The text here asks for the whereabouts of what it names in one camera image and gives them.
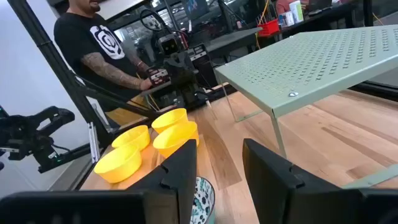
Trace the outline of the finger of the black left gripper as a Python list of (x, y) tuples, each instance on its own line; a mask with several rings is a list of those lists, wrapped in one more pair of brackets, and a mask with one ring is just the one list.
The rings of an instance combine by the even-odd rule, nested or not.
[(182, 76), (182, 64), (179, 62), (170, 62), (170, 73), (172, 79), (178, 79)]
[(184, 57), (180, 59), (180, 74), (182, 75), (192, 75), (193, 74), (193, 64), (190, 57)]

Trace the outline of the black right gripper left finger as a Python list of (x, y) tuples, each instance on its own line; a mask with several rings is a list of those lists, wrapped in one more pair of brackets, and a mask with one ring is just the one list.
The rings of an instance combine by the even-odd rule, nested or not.
[(130, 224), (189, 224), (197, 176), (197, 142), (188, 140), (127, 190), (138, 195)]

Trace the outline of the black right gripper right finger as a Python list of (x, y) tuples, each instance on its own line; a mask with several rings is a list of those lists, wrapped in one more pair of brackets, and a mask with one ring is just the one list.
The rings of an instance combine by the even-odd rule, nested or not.
[(360, 224), (358, 190), (343, 190), (253, 139), (243, 141), (243, 164), (260, 224)]

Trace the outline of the teal patterned ceramic bowl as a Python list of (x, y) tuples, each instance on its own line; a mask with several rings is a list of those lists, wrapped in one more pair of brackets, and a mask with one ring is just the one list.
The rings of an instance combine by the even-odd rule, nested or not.
[(215, 190), (203, 177), (196, 177), (190, 224), (215, 224)]

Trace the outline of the yellow plastic bowl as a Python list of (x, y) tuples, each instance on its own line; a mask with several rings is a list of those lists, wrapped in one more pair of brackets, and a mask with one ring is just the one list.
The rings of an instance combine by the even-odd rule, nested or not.
[(146, 125), (140, 125), (122, 133), (111, 143), (111, 146), (115, 149), (122, 146), (134, 146), (142, 151), (149, 143), (149, 128)]
[(180, 123), (188, 121), (187, 110), (185, 108), (177, 108), (171, 111), (168, 111), (158, 118), (156, 118), (151, 127), (160, 134), (161, 132), (165, 131), (169, 127)]
[(95, 165), (94, 172), (110, 184), (121, 182), (132, 176), (141, 166), (140, 150), (135, 146), (113, 149)]
[(184, 121), (161, 132), (154, 139), (153, 147), (168, 158), (190, 139), (196, 140), (196, 146), (199, 145), (198, 126), (194, 121)]

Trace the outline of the dark grey desk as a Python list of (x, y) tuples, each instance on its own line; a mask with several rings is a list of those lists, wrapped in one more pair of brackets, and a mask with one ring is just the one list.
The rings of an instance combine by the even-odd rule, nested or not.
[(225, 34), (211, 40), (205, 47), (207, 52), (212, 56), (224, 55), (238, 48), (255, 44), (256, 34), (261, 30), (261, 27), (256, 27)]

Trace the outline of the person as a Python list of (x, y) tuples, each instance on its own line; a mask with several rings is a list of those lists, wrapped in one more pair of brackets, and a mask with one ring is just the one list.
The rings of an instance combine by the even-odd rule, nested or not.
[(147, 110), (141, 92), (152, 82), (148, 65), (129, 50), (99, 15), (100, 0), (68, 0), (53, 34), (63, 57), (85, 85)]

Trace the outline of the red plastic bin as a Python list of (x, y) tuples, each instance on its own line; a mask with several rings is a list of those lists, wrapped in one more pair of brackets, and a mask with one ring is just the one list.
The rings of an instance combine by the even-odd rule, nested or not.
[(259, 37), (268, 37), (279, 31), (279, 22), (277, 19), (269, 22), (261, 22), (257, 26), (261, 28), (261, 30), (257, 32)]

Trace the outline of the white container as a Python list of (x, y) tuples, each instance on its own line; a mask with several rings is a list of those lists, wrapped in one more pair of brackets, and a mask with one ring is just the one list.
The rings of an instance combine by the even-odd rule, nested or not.
[(290, 7), (290, 11), (293, 15), (294, 18), (294, 22), (300, 23), (304, 21), (304, 16), (303, 16), (303, 12), (302, 12), (302, 5), (300, 0), (294, 1), (292, 3), (289, 4)]
[(294, 16), (291, 11), (283, 13), (282, 18), (284, 27), (290, 27), (295, 24)]

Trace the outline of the green perforated metal shelf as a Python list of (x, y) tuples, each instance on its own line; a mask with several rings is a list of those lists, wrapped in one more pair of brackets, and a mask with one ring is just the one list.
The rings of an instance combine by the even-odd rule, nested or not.
[(398, 25), (296, 34), (216, 72), (237, 89), (216, 125), (238, 168), (253, 138), (334, 184), (398, 189), (398, 103), (352, 90), (398, 72)]

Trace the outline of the black workbench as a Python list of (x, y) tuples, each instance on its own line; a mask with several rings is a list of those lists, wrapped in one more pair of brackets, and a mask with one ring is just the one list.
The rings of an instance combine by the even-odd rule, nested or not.
[(312, 17), (306, 17), (303, 22), (290, 27), (281, 28), (275, 35), (285, 38), (300, 32), (311, 32), (331, 29), (332, 23), (339, 24), (343, 20), (342, 28), (373, 26), (384, 16), (398, 12), (398, 0), (341, 0), (337, 6), (320, 12)]

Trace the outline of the white aluminium bracket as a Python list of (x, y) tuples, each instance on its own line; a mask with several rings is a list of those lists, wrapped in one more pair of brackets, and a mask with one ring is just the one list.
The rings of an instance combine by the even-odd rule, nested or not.
[(90, 154), (92, 163), (95, 164), (100, 158), (100, 148), (96, 132), (96, 127), (93, 122), (88, 123), (88, 135), (90, 140)]

